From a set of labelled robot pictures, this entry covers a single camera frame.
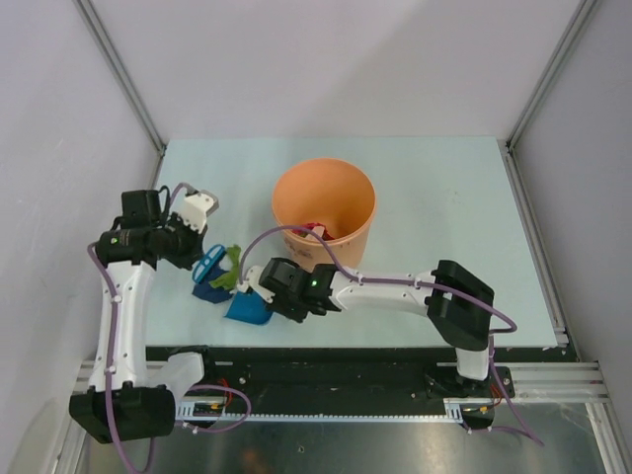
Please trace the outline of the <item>orange plastic bucket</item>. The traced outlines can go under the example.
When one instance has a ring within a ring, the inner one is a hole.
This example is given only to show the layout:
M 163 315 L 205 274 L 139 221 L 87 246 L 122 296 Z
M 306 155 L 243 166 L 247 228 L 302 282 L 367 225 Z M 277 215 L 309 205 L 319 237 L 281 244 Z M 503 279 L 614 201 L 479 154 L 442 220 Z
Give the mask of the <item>orange plastic bucket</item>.
M 310 159 L 289 168 L 272 194 L 279 226 L 322 227 L 322 238 L 338 260 L 352 268 L 362 260 L 375 211 L 370 178 L 357 166 L 335 158 Z

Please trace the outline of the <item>blue plastic dustpan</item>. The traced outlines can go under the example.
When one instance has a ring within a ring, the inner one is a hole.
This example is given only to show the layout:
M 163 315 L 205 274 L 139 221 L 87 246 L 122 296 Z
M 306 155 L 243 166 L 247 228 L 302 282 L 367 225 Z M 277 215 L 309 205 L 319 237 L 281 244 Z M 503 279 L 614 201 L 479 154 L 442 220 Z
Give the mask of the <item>blue plastic dustpan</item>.
M 266 325 L 273 316 L 267 302 L 256 292 L 236 292 L 225 318 L 250 325 Z

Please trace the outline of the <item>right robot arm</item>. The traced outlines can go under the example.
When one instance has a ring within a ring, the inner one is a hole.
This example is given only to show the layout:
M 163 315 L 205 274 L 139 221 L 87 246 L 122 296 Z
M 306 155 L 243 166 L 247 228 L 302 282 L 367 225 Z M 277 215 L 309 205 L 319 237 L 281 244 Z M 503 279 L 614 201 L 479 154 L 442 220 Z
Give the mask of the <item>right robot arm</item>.
M 334 264 L 318 264 L 308 272 L 289 259 L 272 258 L 254 284 L 270 310 L 298 323 L 309 314 L 325 316 L 357 307 L 424 316 L 455 350 L 457 388 L 478 396 L 491 384 L 494 291 L 453 261 L 441 261 L 426 274 L 397 278 L 363 276 Z

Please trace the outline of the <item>red paper scrap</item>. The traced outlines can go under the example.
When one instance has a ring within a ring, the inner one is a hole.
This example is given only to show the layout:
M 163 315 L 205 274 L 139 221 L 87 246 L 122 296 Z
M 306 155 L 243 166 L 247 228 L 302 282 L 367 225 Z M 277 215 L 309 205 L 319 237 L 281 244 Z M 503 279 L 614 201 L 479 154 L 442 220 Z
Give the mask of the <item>red paper scrap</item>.
M 311 222 L 300 225 L 296 229 L 292 229 L 291 232 L 301 238 L 314 239 L 315 234 L 325 241 L 333 240 L 334 237 L 330 234 L 327 227 L 319 222 Z

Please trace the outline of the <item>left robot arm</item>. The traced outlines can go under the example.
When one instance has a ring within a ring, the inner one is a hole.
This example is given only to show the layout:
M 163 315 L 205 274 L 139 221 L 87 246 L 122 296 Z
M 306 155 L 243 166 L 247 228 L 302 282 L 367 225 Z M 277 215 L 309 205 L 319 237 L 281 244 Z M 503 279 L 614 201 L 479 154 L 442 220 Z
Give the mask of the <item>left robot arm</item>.
M 94 440 L 168 435 L 187 392 L 204 395 L 216 387 L 218 371 L 201 350 L 172 355 L 150 374 L 146 321 L 159 261 L 191 270 L 218 206 L 216 196 L 189 184 L 124 192 L 112 228 L 90 246 L 102 282 L 100 336 L 88 387 L 71 396 L 69 414 Z

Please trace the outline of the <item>blue hand brush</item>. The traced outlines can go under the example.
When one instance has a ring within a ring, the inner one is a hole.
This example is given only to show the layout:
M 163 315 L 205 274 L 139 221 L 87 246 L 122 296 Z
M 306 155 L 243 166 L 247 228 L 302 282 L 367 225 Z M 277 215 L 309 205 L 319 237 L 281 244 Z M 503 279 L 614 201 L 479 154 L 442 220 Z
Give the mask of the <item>blue hand brush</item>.
M 203 255 L 192 270 L 194 283 L 201 283 L 205 277 L 217 266 L 226 255 L 226 248 L 221 244 L 215 244 Z

